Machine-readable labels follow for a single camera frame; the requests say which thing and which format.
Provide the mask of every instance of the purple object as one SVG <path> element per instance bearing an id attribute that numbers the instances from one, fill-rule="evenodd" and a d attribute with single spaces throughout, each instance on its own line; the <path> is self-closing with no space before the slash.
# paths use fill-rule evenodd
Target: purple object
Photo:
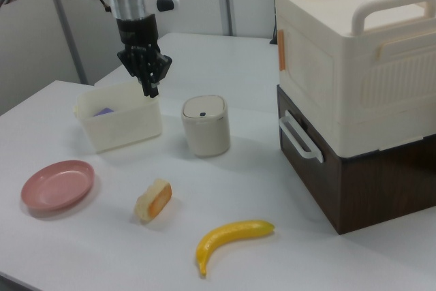
<path id="1" fill-rule="evenodd" d="M 99 116 L 99 115 L 103 115 L 103 114 L 108 114 L 109 112 L 114 112 L 112 109 L 110 108 L 105 108 L 103 110 L 100 110 L 97 114 L 94 115 L 94 117 Z"/>

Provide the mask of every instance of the white cup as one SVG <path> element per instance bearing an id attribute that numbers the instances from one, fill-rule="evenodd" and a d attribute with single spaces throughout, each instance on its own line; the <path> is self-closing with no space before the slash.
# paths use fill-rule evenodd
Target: white cup
<path id="1" fill-rule="evenodd" d="M 182 121 L 189 148 L 198 157 L 221 155 L 230 147 L 227 103 L 218 95 L 185 102 Z"/>

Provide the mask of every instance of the drawer handle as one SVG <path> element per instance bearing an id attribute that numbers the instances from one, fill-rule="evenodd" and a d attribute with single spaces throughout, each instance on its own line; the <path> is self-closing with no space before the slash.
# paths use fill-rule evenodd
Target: drawer handle
<path id="1" fill-rule="evenodd" d="M 286 123 L 290 124 L 290 126 L 294 129 L 294 131 L 298 134 L 298 136 L 303 140 L 303 142 L 308 146 L 311 151 L 305 151 L 295 137 L 292 135 Z M 324 162 L 324 157 L 320 149 L 313 143 L 312 139 L 307 135 L 307 133 L 301 128 L 295 118 L 291 115 L 290 112 L 286 110 L 286 114 L 284 117 L 279 119 L 279 126 L 283 133 L 287 136 L 289 141 L 294 145 L 295 149 L 301 155 L 301 157 L 306 159 L 316 158 L 320 163 Z"/>

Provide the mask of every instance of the gray wall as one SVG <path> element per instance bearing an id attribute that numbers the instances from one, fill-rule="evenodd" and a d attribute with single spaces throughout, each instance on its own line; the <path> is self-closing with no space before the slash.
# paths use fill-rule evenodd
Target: gray wall
<path id="1" fill-rule="evenodd" d="M 76 66 L 52 0 L 20 0 L 0 9 L 0 114 L 53 80 L 79 82 L 76 68 L 94 84 L 120 66 L 123 45 L 116 23 L 98 1 L 61 0 L 72 32 Z M 274 0 L 181 0 L 180 10 L 157 16 L 168 32 L 268 37 Z"/>
<path id="2" fill-rule="evenodd" d="M 53 0 L 0 9 L 0 114 L 54 80 L 79 82 Z"/>

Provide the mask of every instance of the banana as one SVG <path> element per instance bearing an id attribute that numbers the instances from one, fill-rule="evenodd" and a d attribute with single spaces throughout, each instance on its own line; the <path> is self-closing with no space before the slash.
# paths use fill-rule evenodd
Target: banana
<path id="1" fill-rule="evenodd" d="M 256 238 L 270 234 L 274 225 L 267 221 L 237 221 L 211 230 L 198 243 L 196 258 L 200 273 L 206 276 L 206 263 L 220 246 L 241 239 Z"/>

